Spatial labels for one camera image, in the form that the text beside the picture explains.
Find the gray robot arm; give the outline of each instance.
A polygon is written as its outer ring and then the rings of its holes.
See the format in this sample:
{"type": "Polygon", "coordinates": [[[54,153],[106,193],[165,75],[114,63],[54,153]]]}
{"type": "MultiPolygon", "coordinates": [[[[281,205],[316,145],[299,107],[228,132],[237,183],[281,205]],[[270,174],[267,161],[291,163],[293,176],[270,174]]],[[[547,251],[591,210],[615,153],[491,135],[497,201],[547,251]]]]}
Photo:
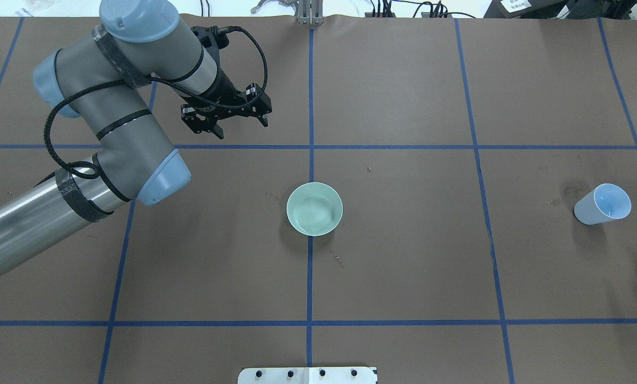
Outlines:
{"type": "Polygon", "coordinates": [[[102,149],[67,164],[46,135],[61,167],[0,207],[0,276],[126,202],[156,204],[191,180],[136,88],[150,81],[171,85],[187,102],[181,112],[189,128],[219,138],[217,120],[255,116],[265,125],[271,111],[265,79],[264,87],[238,92],[221,70],[218,50],[235,27],[191,30],[167,0],[103,0],[100,15],[102,24],[43,61],[34,81],[54,107],[47,133],[56,113],[81,116],[102,149]]]}

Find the cup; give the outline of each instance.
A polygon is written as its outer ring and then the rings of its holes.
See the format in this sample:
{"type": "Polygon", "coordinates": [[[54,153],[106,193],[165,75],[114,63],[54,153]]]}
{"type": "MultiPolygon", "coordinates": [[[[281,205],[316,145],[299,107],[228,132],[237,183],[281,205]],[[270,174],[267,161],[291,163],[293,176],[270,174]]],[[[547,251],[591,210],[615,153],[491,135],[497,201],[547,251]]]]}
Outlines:
{"type": "Polygon", "coordinates": [[[342,220],[342,199],[322,182],[300,185],[287,199],[287,218],[299,233],[322,236],[342,220]]]}
{"type": "Polygon", "coordinates": [[[584,224],[623,219],[631,212],[631,199],[614,184],[601,184],[574,206],[574,216],[584,224]]]}

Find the blue joint cap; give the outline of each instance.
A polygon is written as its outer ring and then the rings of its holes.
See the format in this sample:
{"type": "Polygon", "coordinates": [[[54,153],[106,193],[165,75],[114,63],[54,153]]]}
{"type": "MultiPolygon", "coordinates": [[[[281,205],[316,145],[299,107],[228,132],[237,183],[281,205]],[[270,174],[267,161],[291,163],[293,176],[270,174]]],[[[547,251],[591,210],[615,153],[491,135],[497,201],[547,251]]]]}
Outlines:
{"type": "MultiPolygon", "coordinates": [[[[36,92],[38,92],[38,95],[43,98],[43,101],[50,104],[51,107],[55,107],[55,105],[60,104],[60,102],[64,100],[62,91],[60,91],[60,86],[58,85],[58,76],[55,73],[55,59],[58,57],[58,52],[60,51],[61,49],[58,49],[55,53],[48,56],[48,58],[41,61],[31,75],[31,80],[34,81],[36,92]]],[[[65,117],[81,116],[79,112],[72,109],[69,104],[60,109],[59,114],[65,117]]]]}
{"type": "Polygon", "coordinates": [[[173,150],[152,173],[138,192],[138,200],[146,206],[152,206],[165,197],[183,188],[191,180],[188,166],[181,158],[179,150],[173,150]]]}
{"type": "Polygon", "coordinates": [[[179,25],[179,11],[167,0],[102,0],[100,17],[107,31],[126,42],[157,41],[179,25]]]}

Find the green bowl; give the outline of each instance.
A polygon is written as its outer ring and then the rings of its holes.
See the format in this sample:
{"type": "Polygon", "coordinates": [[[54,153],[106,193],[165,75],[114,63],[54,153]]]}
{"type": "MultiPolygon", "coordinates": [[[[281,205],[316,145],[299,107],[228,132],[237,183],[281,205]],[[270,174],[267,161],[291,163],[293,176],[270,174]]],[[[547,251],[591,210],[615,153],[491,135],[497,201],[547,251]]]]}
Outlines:
{"type": "Polygon", "coordinates": [[[299,233],[323,236],[342,220],[342,199],[322,182],[300,185],[287,199],[287,218],[299,233]]]}

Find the white mounting plate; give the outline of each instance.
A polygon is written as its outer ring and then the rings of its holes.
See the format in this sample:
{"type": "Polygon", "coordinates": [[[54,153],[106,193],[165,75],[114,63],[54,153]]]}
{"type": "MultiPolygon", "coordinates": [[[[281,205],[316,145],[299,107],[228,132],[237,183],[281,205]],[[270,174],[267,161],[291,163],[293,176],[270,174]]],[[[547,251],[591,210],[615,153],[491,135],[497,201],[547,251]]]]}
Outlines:
{"type": "Polygon", "coordinates": [[[376,367],[284,367],[243,369],[238,384],[377,384],[376,367]]]}

